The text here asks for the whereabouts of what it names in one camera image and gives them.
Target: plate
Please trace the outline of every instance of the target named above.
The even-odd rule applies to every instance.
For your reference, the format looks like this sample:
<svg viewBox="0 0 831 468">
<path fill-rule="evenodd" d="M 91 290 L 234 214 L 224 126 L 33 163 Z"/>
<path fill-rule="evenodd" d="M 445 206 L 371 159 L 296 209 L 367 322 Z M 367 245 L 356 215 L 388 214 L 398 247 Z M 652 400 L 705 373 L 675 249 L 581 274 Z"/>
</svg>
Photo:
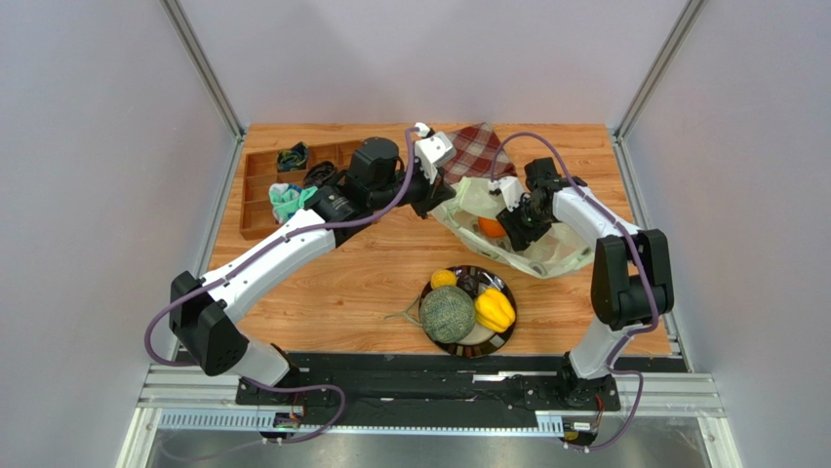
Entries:
<svg viewBox="0 0 831 468">
<path fill-rule="evenodd" d="M 476 297 L 487 288 L 496 288 L 500 290 L 503 294 L 505 294 L 505 297 L 508 298 L 508 301 L 510 301 L 511 307 L 513 307 L 514 311 L 517 313 L 517 320 L 519 320 L 519 311 L 517 310 L 517 303 L 516 300 L 514 300 L 514 295 L 511 293 L 511 290 L 508 289 L 505 282 L 496 276 L 496 274 L 486 270 L 485 268 L 473 265 L 452 266 L 448 268 L 448 270 L 455 274 L 456 286 L 462 288 L 474 300 L 476 300 Z M 424 290 L 421 292 L 421 298 L 418 300 L 418 310 L 421 310 L 421 302 L 431 291 L 433 291 L 433 288 L 430 287 L 430 282 L 428 281 L 424 286 Z M 442 343 L 433 338 L 430 338 L 430 340 L 448 354 L 459 356 L 461 358 L 480 358 L 482 356 L 487 356 L 504 346 L 511 337 L 511 334 L 513 334 L 516 325 L 517 323 L 514 321 L 514 323 L 511 324 L 507 330 L 503 332 L 496 332 L 486 329 L 477 322 L 473 327 L 473 331 L 464 339 L 461 339 L 456 343 Z"/>
</svg>

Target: black plate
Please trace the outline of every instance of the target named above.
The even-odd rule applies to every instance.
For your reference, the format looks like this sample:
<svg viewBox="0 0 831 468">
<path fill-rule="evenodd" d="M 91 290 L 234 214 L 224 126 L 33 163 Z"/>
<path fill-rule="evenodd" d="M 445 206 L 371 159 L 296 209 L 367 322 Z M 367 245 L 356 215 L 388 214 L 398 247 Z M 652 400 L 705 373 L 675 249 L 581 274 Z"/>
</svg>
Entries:
<svg viewBox="0 0 831 468">
<path fill-rule="evenodd" d="M 511 293 L 511 290 L 508 289 L 508 286 L 505 285 L 505 282 L 494 273 L 486 270 L 485 268 L 472 265 L 452 266 L 448 268 L 448 270 L 454 272 L 457 277 L 456 285 L 462 288 L 474 300 L 476 300 L 476 297 L 487 288 L 496 288 L 500 290 L 503 294 L 505 294 L 505 297 L 508 298 L 508 301 L 510 301 L 511 307 L 513 307 L 514 312 L 517 313 L 517 320 L 519 320 L 519 311 L 517 310 L 517 303 L 514 300 L 514 295 Z M 430 282 L 428 281 L 424 286 L 424 290 L 421 292 L 421 298 L 418 300 L 418 310 L 421 310 L 421 301 L 424 300 L 424 297 L 431 291 L 433 291 L 433 288 L 430 286 Z M 505 343 L 508 342 L 508 338 L 510 338 L 511 334 L 513 334 L 514 327 L 516 327 L 516 325 L 517 323 L 514 321 L 514 323 L 502 333 L 491 331 L 488 336 L 485 336 L 482 339 L 482 341 L 476 340 L 476 343 L 468 343 L 466 339 L 462 341 L 465 344 L 442 343 L 432 338 L 430 338 L 430 340 L 436 343 L 436 346 L 443 349 L 448 354 L 462 358 L 480 358 L 482 356 L 487 356 L 504 346 Z M 477 322 L 476 327 L 481 328 L 482 326 Z"/>
</svg>

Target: melon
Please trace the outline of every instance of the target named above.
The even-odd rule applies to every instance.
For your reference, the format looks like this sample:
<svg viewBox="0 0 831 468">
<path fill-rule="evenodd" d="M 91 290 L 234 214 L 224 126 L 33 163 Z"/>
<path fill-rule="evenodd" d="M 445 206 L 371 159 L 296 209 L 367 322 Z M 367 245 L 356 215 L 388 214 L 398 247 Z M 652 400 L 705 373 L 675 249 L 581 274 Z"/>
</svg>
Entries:
<svg viewBox="0 0 831 468">
<path fill-rule="evenodd" d="M 455 286 L 442 286 L 429 292 L 421 300 L 418 315 L 424 331 L 440 343 L 460 341 L 476 325 L 473 299 Z"/>
</svg>

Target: dark patterned cloth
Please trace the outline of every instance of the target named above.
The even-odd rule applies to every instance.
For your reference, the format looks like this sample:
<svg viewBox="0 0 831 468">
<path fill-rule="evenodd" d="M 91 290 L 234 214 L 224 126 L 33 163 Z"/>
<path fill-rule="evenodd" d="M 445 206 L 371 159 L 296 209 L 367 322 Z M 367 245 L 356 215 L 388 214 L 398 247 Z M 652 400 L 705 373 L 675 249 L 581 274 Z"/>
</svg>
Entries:
<svg viewBox="0 0 831 468">
<path fill-rule="evenodd" d="M 481 123 L 448 132 L 456 156 L 442 166 L 448 183 L 457 183 L 462 177 L 490 177 L 491 160 L 501 141 L 490 124 Z M 507 153 L 502 150 L 496 158 L 496 178 L 517 174 Z"/>
</svg>

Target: wooden box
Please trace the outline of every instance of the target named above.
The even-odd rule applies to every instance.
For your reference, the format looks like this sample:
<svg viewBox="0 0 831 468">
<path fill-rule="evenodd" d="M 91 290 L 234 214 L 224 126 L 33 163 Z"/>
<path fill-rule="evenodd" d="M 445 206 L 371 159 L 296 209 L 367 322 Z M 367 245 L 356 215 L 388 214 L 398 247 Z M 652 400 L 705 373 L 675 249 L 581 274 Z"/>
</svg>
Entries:
<svg viewBox="0 0 831 468">
<path fill-rule="evenodd" d="M 352 153 L 364 142 L 360 139 L 339 143 L 309 146 L 309 161 L 304 171 L 277 172 L 277 154 L 283 149 L 269 149 L 248 153 L 243 177 L 240 234 L 249 241 L 264 239 L 276 231 L 280 224 L 272 213 L 268 188 L 272 183 L 293 183 L 303 187 L 308 169 L 331 161 L 337 171 L 345 171 L 352 161 Z"/>
</svg>

